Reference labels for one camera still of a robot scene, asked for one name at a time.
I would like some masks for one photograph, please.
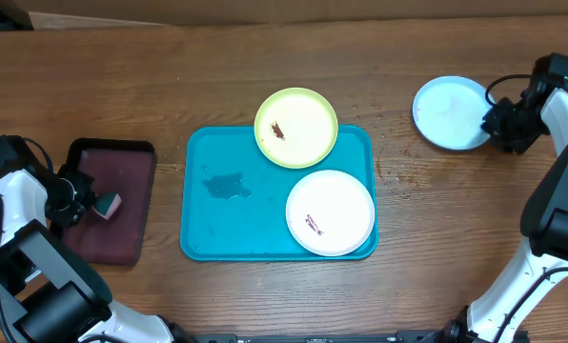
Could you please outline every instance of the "yellow plate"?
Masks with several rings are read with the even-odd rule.
[[[289,88],[261,105],[254,119],[254,138],[275,164],[310,167],[326,157],[337,139],[333,106],[315,91]]]

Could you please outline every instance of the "water spill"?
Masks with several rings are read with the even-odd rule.
[[[249,197],[250,190],[242,186],[242,173],[236,172],[228,175],[216,175],[210,180],[204,180],[203,184],[210,195],[216,199],[232,199],[236,196]]]

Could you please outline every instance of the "plate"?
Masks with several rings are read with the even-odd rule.
[[[340,256],[356,250],[371,234],[374,201],[348,173],[316,171],[302,178],[289,194],[286,222],[303,248]]]
[[[431,143],[447,150],[467,151],[490,138],[481,124],[491,108],[479,83],[461,76],[441,76],[417,92],[413,118]]]
[[[271,95],[258,110],[254,137],[278,166],[301,169],[326,157],[337,138],[333,106],[315,91],[289,88]]]

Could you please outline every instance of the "blue tray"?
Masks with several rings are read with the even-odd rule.
[[[187,145],[180,247],[196,261],[353,260],[377,246],[377,219],[367,241],[344,256],[308,252],[286,224],[286,200],[303,176],[323,170],[357,178],[375,203],[371,139],[363,129],[339,126],[331,153],[303,170],[282,168],[258,149],[253,127],[208,127]]]

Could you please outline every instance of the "wood grain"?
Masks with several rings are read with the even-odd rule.
[[[547,137],[522,156],[436,149],[410,120],[414,94],[445,74],[485,85],[529,72],[552,51],[568,54],[568,17],[0,33],[0,134],[33,137],[56,164],[77,137],[155,145],[141,258],[96,267],[138,311],[192,333],[440,328],[511,258],[522,207],[555,153]],[[322,93],[341,123],[371,135],[377,250],[356,262],[192,262],[178,246],[189,136],[251,125],[268,95],[291,86]],[[568,279],[523,327],[533,341],[568,342]]]

